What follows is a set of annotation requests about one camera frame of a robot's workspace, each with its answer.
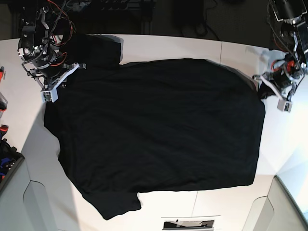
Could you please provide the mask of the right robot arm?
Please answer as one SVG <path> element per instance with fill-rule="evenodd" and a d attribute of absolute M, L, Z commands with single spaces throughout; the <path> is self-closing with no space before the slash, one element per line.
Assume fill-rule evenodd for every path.
<path fill-rule="evenodd" d="M 50 95 L 66 78 L 86 64 L 67 64 L 68 53 L 61 48 L 75 33 L 68 11 L 80 6 L 80 1 L 27 0 L 22 8 L 21 37 L 18 55 L 22 68 Z"/>

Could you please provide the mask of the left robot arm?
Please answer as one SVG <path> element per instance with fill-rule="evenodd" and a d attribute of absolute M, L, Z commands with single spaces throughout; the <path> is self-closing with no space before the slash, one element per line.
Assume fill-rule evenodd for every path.
<path fill-rule="evenodd" d="M 308 74 L 307 14 L 302 0 L 270 0 L 267 5 L 273 42 L 285 55 L 271 63 L 270 71 L 252 78 L 258 82 L 258 97 L 275 95 L 281 111 L 291 110 L 291 99 Z"/>

